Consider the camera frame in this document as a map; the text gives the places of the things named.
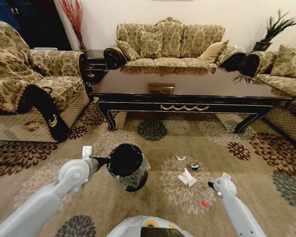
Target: table leg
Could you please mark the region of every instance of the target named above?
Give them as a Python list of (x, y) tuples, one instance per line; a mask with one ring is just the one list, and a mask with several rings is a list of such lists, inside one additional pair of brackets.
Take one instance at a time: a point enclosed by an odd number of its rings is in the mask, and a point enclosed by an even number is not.
[(113, 132), (115, 130), (116, 123), (114, 117), (112, 116), (110, 108), (108, 107), (108, 104), (98, 102), (98, 109), (105, 120), (108, 122), (108, 131)]
[(256, 114), (250, 114), (244, 120), (242, 120), (240, 123), (237, 124), (237, 126), (235, 127), (235, 133), (237, 133), (237, 134), (243, 133), (244, 130), (248, 126), (250, 126), (251, 124), (253, 124), (256, 121), (258, 121), (259, 119), (261, 119), (264, 116), (266, 116), (268, 113), (270, 113), (273, 110), (273, 108), (274, 108), (273, 106), (264, 107), (258, 113), (256, 113)]

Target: potted plant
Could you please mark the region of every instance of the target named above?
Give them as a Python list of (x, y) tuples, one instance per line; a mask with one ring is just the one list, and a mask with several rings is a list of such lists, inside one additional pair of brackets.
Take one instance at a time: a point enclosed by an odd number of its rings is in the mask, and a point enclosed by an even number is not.
[(271, 16), (266, 28), (266, 36), (259, 42), (256, 42), (253, 51), (266, 51), (267, 48), (272, 44), (270, 41), (276, 37), (279, 33), (285, 30), (289, 26), (296, 25), (296, 16), (291, 17), (289, 19), (284, 19), (284, 17), (289, 13), (286, 12), (282, 15), (281, 9), (278, 9), (278, 19), (274, 21), (274, 18)]

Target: small framed picture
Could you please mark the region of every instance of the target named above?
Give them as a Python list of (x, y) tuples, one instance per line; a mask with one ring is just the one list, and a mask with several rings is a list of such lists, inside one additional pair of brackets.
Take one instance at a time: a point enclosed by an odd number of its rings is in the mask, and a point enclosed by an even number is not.
[(172, 95), (174, 88), (173, 83), (148, 83), (148, 94)]

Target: side table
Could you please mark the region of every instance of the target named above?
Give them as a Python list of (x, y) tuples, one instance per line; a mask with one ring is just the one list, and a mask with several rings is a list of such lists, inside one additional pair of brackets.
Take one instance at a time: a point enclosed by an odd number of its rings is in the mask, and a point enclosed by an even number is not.
[(88, 64), (87, 77), (91, 84), (100, 82), (108, 72), (108, 68), (103, 56), (104, 50), (86, 50), (84, 53), (87, 55)]

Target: display screen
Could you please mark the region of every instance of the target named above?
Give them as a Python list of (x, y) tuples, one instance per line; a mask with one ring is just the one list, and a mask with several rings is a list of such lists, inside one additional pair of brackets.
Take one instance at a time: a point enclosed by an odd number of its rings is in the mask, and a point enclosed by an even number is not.
[(177, 229), (142, 227), (141, 237), (184, 237)]

